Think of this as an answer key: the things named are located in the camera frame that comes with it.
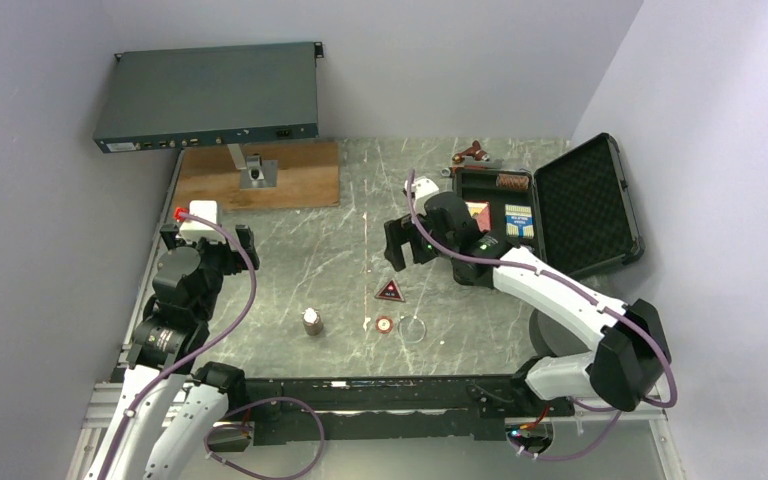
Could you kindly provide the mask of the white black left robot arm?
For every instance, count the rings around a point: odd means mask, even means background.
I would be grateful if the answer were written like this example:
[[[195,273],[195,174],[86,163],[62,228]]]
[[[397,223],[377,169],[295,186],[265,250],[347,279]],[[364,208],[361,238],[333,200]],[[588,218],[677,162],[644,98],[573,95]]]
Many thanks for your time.
[[[175,479],[220,418],[247,406],[244,373],[216,362],[195,370],[214,345],[208,323],[225,277],[254,273],[260,261],[251,229],[235,240],[216,221],[166,224],[141,322],[132,334],[115,412],[88,479]]]

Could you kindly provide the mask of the clear round plastic disc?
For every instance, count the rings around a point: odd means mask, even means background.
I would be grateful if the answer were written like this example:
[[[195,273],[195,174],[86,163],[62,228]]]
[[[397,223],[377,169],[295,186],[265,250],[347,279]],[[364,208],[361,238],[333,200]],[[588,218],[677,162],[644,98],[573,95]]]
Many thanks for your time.
[[[427,325],[417,316],[402,316],[397,323],[397,334],[404,344],[421,343],[427,335]]]

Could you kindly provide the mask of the red black triangle button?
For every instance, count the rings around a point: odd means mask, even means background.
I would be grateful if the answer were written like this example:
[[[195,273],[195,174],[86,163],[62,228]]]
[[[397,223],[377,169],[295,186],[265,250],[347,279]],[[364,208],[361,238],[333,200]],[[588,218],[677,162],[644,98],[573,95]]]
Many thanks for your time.
[[[404,295],[395,279],[388,280],[375,294],[375,299],[405,302]]]

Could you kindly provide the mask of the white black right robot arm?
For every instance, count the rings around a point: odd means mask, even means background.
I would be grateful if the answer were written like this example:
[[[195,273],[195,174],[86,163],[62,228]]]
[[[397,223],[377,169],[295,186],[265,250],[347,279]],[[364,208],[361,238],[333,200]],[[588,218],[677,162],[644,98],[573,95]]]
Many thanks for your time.
[[[384,256],[394,270],[406,267],[404,244],[410,244],[416,264],[446,256],[464,284],[493,288],[533,306],[583,345],[581,353],[527,360],[511,378],[517,411],[534,415],[554,400],[585,396],[623,412],[641,403],[676,405],[671,354],[653,304],[600,294],[528,248],[480,231],[466,203],[452,192],[420,195],[411,187],[406,196],[408,214],[384,224]]]

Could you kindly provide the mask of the single red poker chip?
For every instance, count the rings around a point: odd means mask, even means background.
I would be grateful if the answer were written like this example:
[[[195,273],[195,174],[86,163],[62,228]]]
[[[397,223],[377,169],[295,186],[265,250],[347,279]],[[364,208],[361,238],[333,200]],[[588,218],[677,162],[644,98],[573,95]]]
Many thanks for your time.
[[[381,316],[376,319],[375,328],[379,333],[387,334],[394,328],[394,322],[389,317]]]

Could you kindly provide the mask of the red playing card deck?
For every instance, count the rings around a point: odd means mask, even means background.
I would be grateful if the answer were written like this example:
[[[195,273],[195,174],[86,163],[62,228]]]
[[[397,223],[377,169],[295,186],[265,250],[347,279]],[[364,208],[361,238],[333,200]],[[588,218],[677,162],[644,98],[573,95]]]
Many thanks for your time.
[[[476,221],[478,229],[481,232],[492,230],[491,209],[488,202],[466,201],[466,205],[471,217]]]

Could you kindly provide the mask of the black poker set case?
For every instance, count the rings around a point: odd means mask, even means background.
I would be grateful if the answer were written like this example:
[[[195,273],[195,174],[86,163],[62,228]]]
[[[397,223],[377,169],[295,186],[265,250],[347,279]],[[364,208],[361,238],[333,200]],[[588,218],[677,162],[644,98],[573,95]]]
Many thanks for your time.
[[[528,175],[527,191],[498,188],[499,174]],[[527,170],[459,169],[454,191],[488,202],[492,232],[575,278],[606,274],[638,261],[645,244],[635,218],[618,142],[600,133],[546,165]],[[505,231],[505,205],[530,206],[533,239]]]

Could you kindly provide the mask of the poker chip roll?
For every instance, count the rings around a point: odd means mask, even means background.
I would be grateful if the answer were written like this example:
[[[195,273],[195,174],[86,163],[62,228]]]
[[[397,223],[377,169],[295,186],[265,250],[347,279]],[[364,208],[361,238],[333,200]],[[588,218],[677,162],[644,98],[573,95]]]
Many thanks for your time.
[[[503,189],[527,191],[531,186],[531,178],[528,175],[499,174],[496,177],[495,185]]]

